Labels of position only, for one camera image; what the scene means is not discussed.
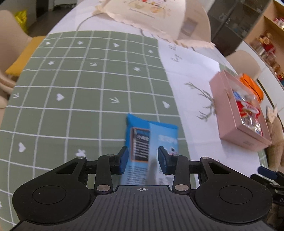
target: dark doorway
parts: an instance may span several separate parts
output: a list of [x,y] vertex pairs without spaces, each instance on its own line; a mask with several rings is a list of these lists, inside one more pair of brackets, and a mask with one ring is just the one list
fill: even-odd
[[36,17],[42,16],[48,11],[48,0],[37,0],[36,1]]

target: table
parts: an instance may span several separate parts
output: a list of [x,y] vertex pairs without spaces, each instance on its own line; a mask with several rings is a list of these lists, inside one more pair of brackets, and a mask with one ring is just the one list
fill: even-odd
[[145,31],[143,37],[106,15],[76,31],[97,3],[83,1],[55,26],[10,97],[0,130],[4,230],[18,222],[11,199],[21,184],[76,156],[117,153],[128,113],[176,124],[179,152],[192,160],[209,156],[247,176],[259,166],[256,152],[219,139],[216,117],[206,109],[209,80],[233,70],[226,59],[216,49],[185,49]]

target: white tablecloth section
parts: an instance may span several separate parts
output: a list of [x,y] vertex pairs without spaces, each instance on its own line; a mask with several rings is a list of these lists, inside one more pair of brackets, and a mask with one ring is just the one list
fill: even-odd
[[[77,30],[81,22],[92,16],[98,3],[98,0],[81,2],[50,33]],[[108,30],[152,37],[149,32],[116,22],[106,14],[87,19],[79,30]],[[256,173],[260,166],[257,152],[220,140],[216,116],[210,116],[207,121],[198,118],[200,112],[207,113],[208,109],[204,107],[210,105],[209,99],[201,96],[199,90],[186,85],[192,83],[211,94],[209,80],[220,71],[219,63],[233,70],[231,65],[216,48],[186,49],[164,40],[158,40],[158,43],[160,57],[181,117],[191,160],[209,156],[248,177]]]

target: orange bag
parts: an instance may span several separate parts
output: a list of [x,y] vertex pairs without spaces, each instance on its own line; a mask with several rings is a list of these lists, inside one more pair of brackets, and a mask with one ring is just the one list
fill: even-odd
[[259,103],[263,100],[263,91],[247,74],[243,74],[240,81],[253,92]]

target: dark glass cabinet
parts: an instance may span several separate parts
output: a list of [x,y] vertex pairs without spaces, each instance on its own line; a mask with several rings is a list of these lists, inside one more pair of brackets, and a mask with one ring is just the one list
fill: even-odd
[[270,0],[216,0],[208,12],[211,39],[227,56],[233,53]]

